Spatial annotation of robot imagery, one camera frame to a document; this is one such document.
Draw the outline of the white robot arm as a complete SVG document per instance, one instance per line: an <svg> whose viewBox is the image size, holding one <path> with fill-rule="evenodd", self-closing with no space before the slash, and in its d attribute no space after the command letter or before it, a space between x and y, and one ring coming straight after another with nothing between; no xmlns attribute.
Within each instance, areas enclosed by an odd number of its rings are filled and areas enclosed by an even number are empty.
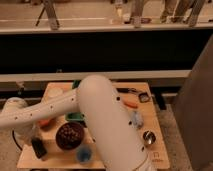
<svg viewBox="0 0 213 171"><path fill-rule="evenodd" d="M79 86L48 101L0 114L0 129L80 112L107 171L157 171L112 82L90 75Z"/></svg>

